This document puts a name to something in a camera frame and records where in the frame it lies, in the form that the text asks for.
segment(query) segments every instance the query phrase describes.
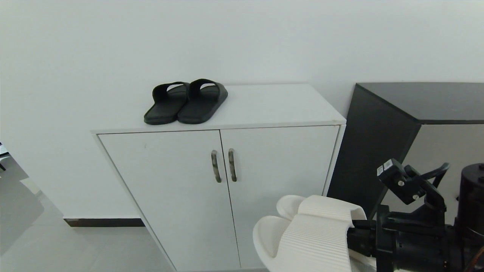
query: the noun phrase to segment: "black baseboard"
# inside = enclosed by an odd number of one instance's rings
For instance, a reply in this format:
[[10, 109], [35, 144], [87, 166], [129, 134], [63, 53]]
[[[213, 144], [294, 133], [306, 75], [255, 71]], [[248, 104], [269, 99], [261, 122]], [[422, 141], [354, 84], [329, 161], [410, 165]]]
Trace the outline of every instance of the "black baseboard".
[[140, 218], [64, 218], [71, 227], [144, 227]]

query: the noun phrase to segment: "white cabinet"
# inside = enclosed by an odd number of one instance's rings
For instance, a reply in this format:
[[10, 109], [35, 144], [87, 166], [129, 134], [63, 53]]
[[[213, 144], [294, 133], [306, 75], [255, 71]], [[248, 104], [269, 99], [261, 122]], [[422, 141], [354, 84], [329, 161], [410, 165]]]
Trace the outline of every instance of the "white cabinet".
[[[100, 139], [177, 270], [239, 268], [219, 131]], [[212, 151], [221, 183], [214, 177]]]
[[[338, 126], [229, 129], [220, 132], [242, 268], [263, 267], [252, 230], [285, 195], [322, 195]], [[236, 181], [228, 150], [233, 149]]]
[[93, 131], [177, 271], [263, 267], [252, 243], [257, 220], [275, 215], [284, 195], [325, 194], [331, 180], [346, 121], [312, 87], [227, 90], [203, 124], [127, 121]]

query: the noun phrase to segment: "cabinet top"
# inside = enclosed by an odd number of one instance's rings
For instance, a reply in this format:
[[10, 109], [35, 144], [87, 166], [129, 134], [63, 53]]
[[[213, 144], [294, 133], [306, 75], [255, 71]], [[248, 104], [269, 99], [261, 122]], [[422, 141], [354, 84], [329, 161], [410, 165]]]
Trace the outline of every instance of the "cabinet top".
[[151, 93], [106, 105], [93, 134], [162, 132], [209, 129], [341, 125], [346, 120], [309, 84], [226, 86], [228, 98], [202, 124], [175, 121], [164, 125], [143, 122], [153, 105]]

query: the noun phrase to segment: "white wall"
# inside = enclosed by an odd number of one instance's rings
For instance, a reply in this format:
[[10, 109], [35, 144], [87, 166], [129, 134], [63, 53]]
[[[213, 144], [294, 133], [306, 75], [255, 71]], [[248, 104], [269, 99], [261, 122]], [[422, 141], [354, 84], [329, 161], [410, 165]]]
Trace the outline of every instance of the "white wall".
[[483, 1], [1, 4], [2, 141], [66, 217], [137, 216], [89, 133], [117, 96], [309, 82], [346, 114], [355, 82], [484, 81]]

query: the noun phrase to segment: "cabinet door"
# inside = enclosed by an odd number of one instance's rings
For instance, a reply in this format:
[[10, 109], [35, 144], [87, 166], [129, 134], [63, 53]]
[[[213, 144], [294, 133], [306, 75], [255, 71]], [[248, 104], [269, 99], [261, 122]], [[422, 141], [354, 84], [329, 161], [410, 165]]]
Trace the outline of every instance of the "cabinet door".
[[218, 130], [99, 137], [177, 271], [240, 268]]
[[[242, 268], [263, 267], [252, 230], [285, 195], [322, 195], [338, 126], [221, 130]], [[229, 149], [237, 181], [229, 171]]]

